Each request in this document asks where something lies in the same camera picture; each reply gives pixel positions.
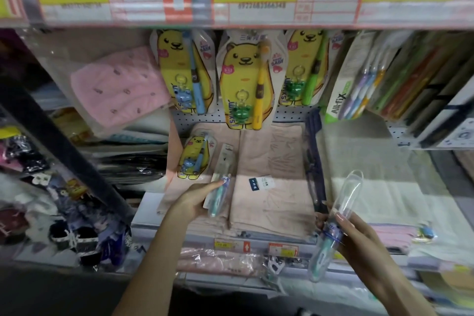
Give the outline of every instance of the pink label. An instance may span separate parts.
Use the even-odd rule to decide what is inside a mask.
[[[233,65],[222,65],[222,72],[224,74],[233,74],[234,66]]]
[[[288,42],[288,50],[296,50],[298,49],[298,42],[297,41],[289,41]]]
[[[169,56],[168,50],[166,49],[158,49],[158,56],[160,58],[167,58]]]

